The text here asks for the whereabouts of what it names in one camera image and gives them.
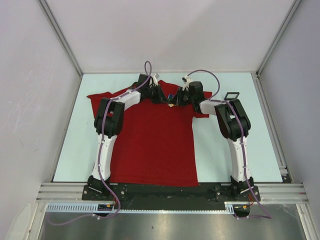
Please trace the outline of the red t-shirt garment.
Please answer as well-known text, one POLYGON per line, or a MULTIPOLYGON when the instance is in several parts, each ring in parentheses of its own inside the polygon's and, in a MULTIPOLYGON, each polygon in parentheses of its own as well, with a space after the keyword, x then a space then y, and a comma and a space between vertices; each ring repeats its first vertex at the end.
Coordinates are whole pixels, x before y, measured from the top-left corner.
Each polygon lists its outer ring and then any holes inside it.
POLYGON ((198 186, 193 119, 208 118, 191 105, 143 100, 124 112, 110 161, 110 182, 198 186))

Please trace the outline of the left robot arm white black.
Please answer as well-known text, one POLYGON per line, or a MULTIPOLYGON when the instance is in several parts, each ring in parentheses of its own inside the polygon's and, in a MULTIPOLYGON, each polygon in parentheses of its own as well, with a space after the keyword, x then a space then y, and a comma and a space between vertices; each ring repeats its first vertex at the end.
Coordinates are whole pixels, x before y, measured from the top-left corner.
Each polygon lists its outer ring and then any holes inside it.
POLYGON ((87 184, 93 188, 93 194, 100 200, 110 196, 111 188, 106 184, 111 176, 111 160, 114 145, 124 125, 125 111, 130 107, 150 99, 153 103, 165 103, 165 97, 158 83, 159 75, 140 74, 124 93, 100 100, 94 119, 98 135, 97 157, 87 184))

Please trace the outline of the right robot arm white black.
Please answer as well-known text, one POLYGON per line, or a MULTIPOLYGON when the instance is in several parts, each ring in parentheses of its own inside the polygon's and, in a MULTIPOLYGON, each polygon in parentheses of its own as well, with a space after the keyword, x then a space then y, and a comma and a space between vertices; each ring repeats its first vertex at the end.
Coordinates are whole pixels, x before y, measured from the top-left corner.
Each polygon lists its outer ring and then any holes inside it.
POLYGON ((216 116, 220 132, 230 150, 230 194, 235 200, 242 201, 253 190, 254 179, 247 160, 247 138, 251 122, 241 101, 237 98, 218 100, 205 97, 202 83, 191 81, 179 87, 176 94, 169 97, 169 103, 175 106, 192 105, 196 113, 216 116))

